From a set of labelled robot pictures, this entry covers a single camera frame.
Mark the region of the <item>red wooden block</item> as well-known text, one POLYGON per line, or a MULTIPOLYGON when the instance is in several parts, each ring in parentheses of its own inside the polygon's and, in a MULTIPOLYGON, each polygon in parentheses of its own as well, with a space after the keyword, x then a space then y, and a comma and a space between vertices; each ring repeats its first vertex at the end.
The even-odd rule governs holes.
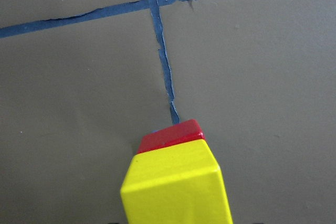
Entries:
POLYGON ((203 130, 195 119, 190 119, 145 135, 137 154, 201 139, 206 140, 203 130))

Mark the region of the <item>yellow wooden block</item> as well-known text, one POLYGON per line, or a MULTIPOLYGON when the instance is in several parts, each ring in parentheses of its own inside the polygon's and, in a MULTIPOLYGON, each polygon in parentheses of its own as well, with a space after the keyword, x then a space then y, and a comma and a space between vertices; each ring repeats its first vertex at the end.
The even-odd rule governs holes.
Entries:
POLYGON ((232 223, 221 168, 204 140, 133 157, 121 199, 128 223, 232 223))

